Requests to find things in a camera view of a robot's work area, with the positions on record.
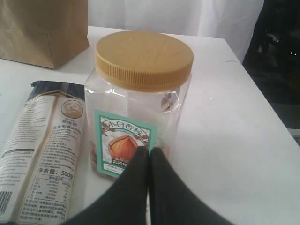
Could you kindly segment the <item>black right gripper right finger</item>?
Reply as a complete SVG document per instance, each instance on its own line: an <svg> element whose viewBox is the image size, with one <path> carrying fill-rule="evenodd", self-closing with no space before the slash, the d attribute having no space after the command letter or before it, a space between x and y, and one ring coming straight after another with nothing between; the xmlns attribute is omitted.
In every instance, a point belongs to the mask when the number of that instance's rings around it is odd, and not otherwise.
<svg viewBox="0 0 300 225"><path fill-rule="evenodd" d="M224 225L173 170L160 148L149 156L150 220L153 225Z"/></svg>

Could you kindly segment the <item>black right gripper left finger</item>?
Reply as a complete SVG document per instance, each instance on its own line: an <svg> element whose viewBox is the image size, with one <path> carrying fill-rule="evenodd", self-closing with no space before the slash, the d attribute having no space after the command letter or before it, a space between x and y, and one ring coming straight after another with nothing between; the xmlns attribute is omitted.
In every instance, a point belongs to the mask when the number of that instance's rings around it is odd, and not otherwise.
<svg viewBox="0 0 300 225"><path fill-rule="evenodd" d="M65 225L145 225L148 192L148 149L136 148L127 168L93 204Z"/></svg>

